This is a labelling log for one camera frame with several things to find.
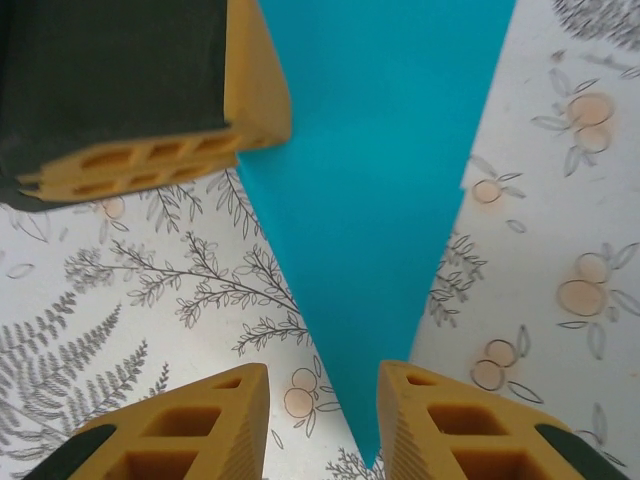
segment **peach drawing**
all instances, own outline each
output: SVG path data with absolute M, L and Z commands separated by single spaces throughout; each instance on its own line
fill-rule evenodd
M 476 202 L 486 205 L 495 202 L 503 195 L 509 195 L 514 198 L 526 197 L 522 190 L 506 185 L 507 182 L 521 176 L 521 173 L 499 175 L 484 158 L 478 155 L 471 155 L 470 161 L 488 177 L 471 187 L 471 195 Z
M 537 116 L 531 123 L 560 135 L 567 132 L 573 135 L 573 145 L 564 161 L 564 176 L 570 177 L 581 164 L 597 165 L 595 157 L 611 146 L 615 105 L 606 93 L 587 91 L 598 79 L 586 80 L 574 87 L 569 77 L 557 68 L 552 68 L 549 76 L 562 100 L 552 105 L 555 116 Z
M 531 339 L 525 325 L 520 326 L 516 344 L 495 339 L 487 343 L 482 358 L 475 362 L 471 369 L 471 380 L 478 387 L 488 392 L 500 393 L 504 387 L 522 400 L 543 404 L 540 396 L 515 378 L 514 367 L 521 358 L 525 358 L 531 349 Z
M 559 323 L 570 330 L 587 328 L 587 344 L 598 360 L 604 358 L 606 333 L 600 323 L 601 314 L 609 322 L 617 322 L 620 310 L 640 317 L 640 302 L 628 293 L 609 287 L 613 274 L 624 268 L 634 257 L 640 243 L 632 243 L 615 252 L 604 243 L 601 252 L 580 255 L 574 263 L 575 276 L 563 282 L 556 291 L 556 301 L 566 312 L 581 317 Z
M 298 419 L 293 428 L 305 425 L 307 438 L 311 437 L 316 426 L 316 412 L 335 412 L 340 410 L 340 404 L 335 401 L 333 388 L 328 385 L 320 385 L 322 378 L 322 365 L 320 359 L 313 356 L 314 371 L 308 368 L 298 368 L 291 376 L 291 388 L 284 394 L 284 408 L 289 415 Z M 320 402 L 318 390 L 330 394 L 332 401 Z
M 98 235 L 101 244 L 107 241 L 110 228 L 114 228 L 119 232 L 129 231 L 129 229 L 119 221 L 126 212 L 124 199 L 122 197 L 113 197 L 85 203 L 74 208 L 74 213 L 87 212 L 96 213 L 102 218 Z
M 574 433 L 593 447 L 600 455 L 614 465 L 626 468 L 626 465 L 616 457 L 603 450 L 607 443 L 607 417 L 599 403 L 593 405 L 591 414 L 591 430 L 575 430 Z

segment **honeycomb pattern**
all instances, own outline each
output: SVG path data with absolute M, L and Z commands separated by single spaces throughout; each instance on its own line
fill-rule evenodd
M 267 367 L 247 364 L 104 415 L 115 433 L 73 480 L 259 480 L 269 418 Z
M 40 175 L 25 179 L 39 189 L 24 193 L 78 202 L 187 182 L 236 166 L 235 151 L 243 143 L 239 135 L 224 132 L 99 146 L 43 166 Z
M 580 480 L 535 426 L 546 414 L 419 367 L 380 367 L 378 417 L 388 480 Z

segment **leaf illustration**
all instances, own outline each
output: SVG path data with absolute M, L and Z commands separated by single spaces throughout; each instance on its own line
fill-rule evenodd
M 606 334 L 604 328 L 599 323 L 590 323 L 587 331 L 587 344 L 591 354 L 598 360 L 604 358 L 604 344 Z
M 7 277 L 13 280 L 18 280 L 29 275 L 35 270 L 35 268 L 36 266 L 32 263 L 20 263 L 9 269 L 9 271 L 7 272 Z
M 327 402 L 322 405 L 318 405 L 316 410 L 319 412 L 335 412 L 337 410 L 341 410 L 341 407 L 338 402 Z
M 569 149 L 569 151 L 567 152 L 567 156 L 564 159 L 565 178 L 570 177 L 576 172 L 581 161 L 582 151 L 580 150 L 580 147 L 574 145 Z
M 507 388 L 509 388 L 514 395 L 526 400 L 527 402 L 537 403 L 539 405 L 544 403 L 537 393 L 520 383 L 509 380 L 507 382 Z
M 606 458 L 607 460 L 609 460 L 611 463 L 614 463 L 614 464 L 616 464 L 616 465 L 619 465 L 620 467 L 623 467 L 623 468 L 627 468 L 627 466 L 626 466 L 624 463 L 622 463 L 620 460 L 618 460 L 616 457 L 614 457 L 614 456 L 613 456 L 613 455 L 611 455 L 610 453 L 608 453 L 608 452 L 600 452 L 600 453 L 602 454 L 602 456 L 603 456 L 604 458 Z
M 105 218 L 100 224 L 100 233 L 98 234 L 100 245 L 103 245 L 104 242 L 107 241 L 107 238 L 109 238 L 109 220 Z
M 625 70 L 620 74 L 620 78 L 623 78 L 625 80 L 633 80 L 634 78 L 638 77 L 640 77 L 640 66 L 631 67 L 630 69 Z
M 496 172 L 495 169 L 491 165 L 489 165 L 489 162 L 487 162 L 484 158 L 479 157 L 478 155 L 471 155 L 470 161 L 482 173 L 489 175 L 494 179 L 498 178 L 498 172 Z
M 624 247 L 611 259 L 611 268 L 614 270 L 620 270 L 623 268 L 631 261 L 638 251 L 638 248 L 640 248 L 640 243 L 638 242 Z
M 49 243 L 51 236 L 51 220 L 47 213 L 30 213 L 17 217 L 17 226 L 31 238 Z
M 562 322 L 562 323 L 558 323 L 559 327 L 562 328 L 569 328 L 572 330 L 578 330 L 580 328 L 584 328 L 587 325 L 589 325 L 589 322 L 585 322 L 584 320 L 576 320 L 573 322 Z
M 571 80 L 569 80 L 569 77 L 564 72 L 557 68 L 552 68 L 549 71 L 549 78 L 551 80 L 551 86 L 558 95 L 561 97 L 568 97 L 571 95 L 573 92 L 573 89 L 571 88 Z
M 509 180 L 513 180 L 514 178 L 518 178 L 522 176 L 521 173 L 505 173 L 498 178 L 499 182 L 508 182 Z
M 318 378 L 322 377 L 322 365 L 320 364 L 320 359 L 314 355 L 313 356 L 313 368 L 316 371 L 316 376 Z
M 551 130 L 554 132 L 563 132 L 568 130 L 571 125 L 569 122 L 557 117 L 538 116 L 531 119 L 536 127 L 544 128 L 545 130 Z
M 529 354 L 529 350 L 531 350 L 531 337 L 529 337 L 527 326 L 521 325 L 516 340 L 516 351 L 520 358 L 524 358 Z
M 516 233 L 526 233 L 527 227 L 518 220 L 507 220 L 507 226 Z
M 115 220 L 111 220 L 111 226 L 113 228 L 115 228 L 116 230 L 118 230 L 119 232 L 128 232 L 129 229 L 127 228 L 126 225 L 123 225 L 120 222 L 116 222 Z
M 593 404 L 593 413 L 591 414 L 591 423 L 593 425 L 593 433 L 598 440 L 598 444 L 603 446 L 607 443 L 607 417 L 599 403 Z
M 610 290 L 609 294 L 613 301 L 615 301 L 620 308 L 625 312 L 640 317 L 640 302 L 633 298 L 628 293 L 624 293 L 621 290 Z
M 597 78 L 592 78 L 591 80 L 585 80 L 573 90 L 573 94 L 577 95 L 578 93 L 584 92 L 587 88 L 592 87 L 595 83 L 597 83 L 598 80 L 599 79 Z
M 520 190 L 518 188 L 515 188 L 515 187 L 511 187 L 511 186 L 502 187 L 502 191 L 504 193 L 506 193 L 507 195 L 509 195 L 511 197 L 514 197 L 514 198 L 526 198 L 527 197 L 522 190 Z
M 311 413 L 309 414 L 309 417 L 307 419 L 307 428 L 305 432 L 307 434 L 307 438 L 311 438 L 311 434 L 313 433 L 314 428 L 316 428 L 316 411 L 311 410 Z
M 620 319 L 620 310 L 613 305 L 607 307 L 604 314 L 610 322 L 617 322 Z
M 278 445 L 278 448 L 280 448 L 280 450 L 284 450 L 284 444 L 282 443 L 282 439 L 280 438 L 280 435 L 278 435 L 278 433 L 273 428 L 271 429 L 271 436 L 273 437 L 273 440 L 276 442 L 276 445 Z

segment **teal triangle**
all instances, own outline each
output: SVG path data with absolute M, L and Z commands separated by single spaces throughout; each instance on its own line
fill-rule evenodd
M 262 2 L 294 136 L 239 174 L 369 466 L 378 366 L 409 357 L 514 1 Z

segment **plant sketch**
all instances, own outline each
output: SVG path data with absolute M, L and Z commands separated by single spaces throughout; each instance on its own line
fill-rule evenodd
M 74 340 L 57 342 L 74 314 L 67 292 L 34 321 L 4 325 L 0 333 L 0 457 L 24 463 L 23 478 L 90 419 L 130 402 L 146 362 L 147 344 L 112 369 L 86 378 L 94 357 L 120 318 L 118 305 L 102 322 Z M 168 366 L 149 394 L 166 389 Z
M 249 305 L 274 305 L 282 309 L 284 319 L 276 323 L 263 317 L 254 327 L 244 324 L 244 333 L 233 350 L 241 356 L 247 345 L 260 350 L 272 338 L 292 337 L 298 344 L 311 345 L 309 332 L 302 324 L 298 306 L 273 254 L 254 245 L 246 252 L 244 263 L 232 270 L 220 266 L 216 243 L 192 232 L 187 232 L 182 242 L 185 252 L 179 267 L 174 267 L 169 260 L 157 262 L 155 252 L 146 250 L 143 244 L 125 245 L 114 240 L 110 249 L 114 259 L 109 263 L 102 261 L 97 249 L 80 249 L 65 261 L 66 278 L 76 291 L 83 292 L 112 285 L 117 276 L 124 281 L 135 277 L 139 287 L 128 293 L 131 304 L 148 307 L 160 301 L 167 289 L 183 291 L 183 281 L 186 284 L 189 280 L 191 293 L 177 298 L 176 314 L 185 327 L 193 328 L 202 311 L 210 305 L 242 309 Z
M 599 57 L 597 55 L 587 53 L 581 55 L 580 58 L 594 65 L 601 65 L 610 70 L 620 72 L 621 80 L 633 80 L 635 78 L 640 78 L 640 65 L 626 65 L 624 63 L 620 63 L 616 61 L 612 54 L 605 57 Z
M 258 222 L 258 217 L 253 211 L 249 197 L 244 191 L 240 178 L 234 169 L 223 170 L 216 173 L 207 185 L 207 193 L 213 190 L 219 192 L 216 202 L 216 211 L 225 208 L 233 218 L 233 226 L 242 223 L 242 236 L 246 240 L 249 232 L 254 236 L 265 238 L 262 227 Z
M 491 340 L 484 347 L 483 358 L 471 369 L 471 380 L 478 387 L 488 392 L 501 392 L 507 389 L 522 400 L 543 404 L 540 396 L 522 383 L 513 380 L 513 367 L 525 358 L 531 350 L 531 339 L 525 325 L 518 330 L 516 343 L 504 339 Z
M 457 326 L 456 315 L 460 311 L 450 308 L 447 302 L 466 302 L 469 289 L 476 281 L 484 279 L 481 268 L 487 262 L 473 254 L 476 245 L 470 239 L 469 235 L 460 235 L 454 230 L 438 266 L 427 299 L 427 312 L 439 327 L 445 322 Z
M 610 453 L 604 451 L 604 447 L 607 444 L 607 417 L 604 414 L 604 410 L 599 403 L 593 405 L 593 412 L 591 414 L 591 429 L 590 430 L 576 430 L 574 432 L 595 450 L 600 455 L 609 460 L 614 465 L 622 468 L 626 468 L 626 465 L 618 460 Z
M 166 185 L 155 190 L 139 193 L 140 199 L 149 203 L 147 221 L 155 222 L 156 233 L 166 228 L 167 233 L 180 232 L 178 222 L 182 220 L 182 209 L 189 210 L 189 221 L 202 215 L 202 200 L 195 193 L 195 182 L 182 185 Z
M 559 135 L 572 133 L 573 145 L 564 161 L 564 176 L 570 177 L 581 164 L 596 166 L 596 156 L 610 147 L 612 135 L 608 121 L 613 117 L 615 106 L 609 95 L 590 91 L 598 82 L 596 78 L 574 86 L 557 68 L 550 70 L 549 77 L 561 101 L 552 105 L 554 115 L 534 117 L 531 123 Z
M 616 47 L 640 50 L 636 0 L 553 0 L 564 30 L 579 40 L 606 39 Z
M 331 473 L 327 480 L 384 480 L 384 464 L 382 456 L 378 454 L 373 468 L 368 470 L 362 458 L 357 453 L 347 453 L 343 447 L 338 449 L 337 462 L 329 462 L 326 470 Z
M 102 217 L 98 239 L 104 244 L 109 238 L 109 231 L 128 232 L 129 229 L 119 220 L 125 214 L 125 202 L 122 197 L 107 198 L 97 202 L 83 203 L 76 206 L 73 212 L 76 214 L 95 213 Z
M 39 242 L 49 243 L 51 239 L 51 219 L 47 212 L 20 212 L 4 204 L 0 204 L 0 209 L 7 212 L 9 223 L 14 230 L 22 231 Z
M 558 323 L 569 330 L 587 329 L 587 345 L 598 360 L 604 358 L 606 343 L 601 314 L 615 323 L 621 311 L 640 317 L 640 301 L 631 294 L 610 288 L 613 274 L 633 259 L 640 243 L 631 243 L 615 251 L 610 243 L 603 243 L 600 252 L 580 255 L 574 264 L 575 278 L 563 282 L 556 291 L 556 301 L 565 312 L 580 320 Z
M 284 408 L 289 415 L 297 419 L 293 428 L 305 427 L 307 438 L 311 438 L 316 426 L 317 412 L 335 412 L 340 409 L 333 388 L 320 385 L 322 365 L 317 355 L 313 356 L 313 368 L 298 368 L 291 376 L 291 388 L 284 394 Z M 328 394 L 331 400 L 320 402 L 321 394 Z

